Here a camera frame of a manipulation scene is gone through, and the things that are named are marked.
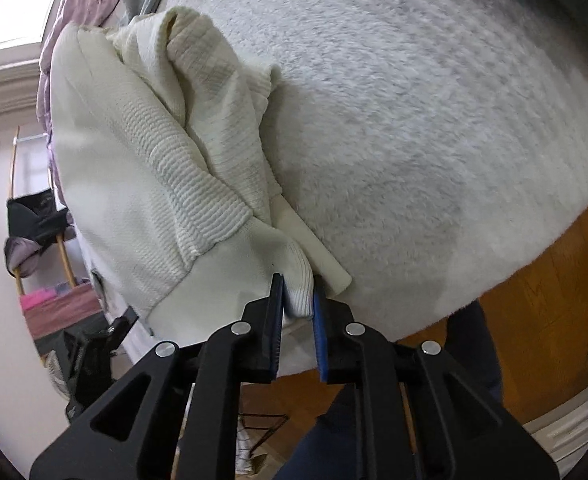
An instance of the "blue pants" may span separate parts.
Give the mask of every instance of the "blue pants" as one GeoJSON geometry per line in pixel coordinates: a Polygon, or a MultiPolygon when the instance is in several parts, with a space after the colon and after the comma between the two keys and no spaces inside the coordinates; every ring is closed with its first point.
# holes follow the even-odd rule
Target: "blue pants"
{"type": "MultiPolygon", "coordinates": [[[[445,349],[501,402],[503,380],[492,336],[478,301],[448,319],[445,349]]],[[[356,478],[354,386],[346,385],[325,415],[296,446],[274,480],[352,480],[356,478]]]]}

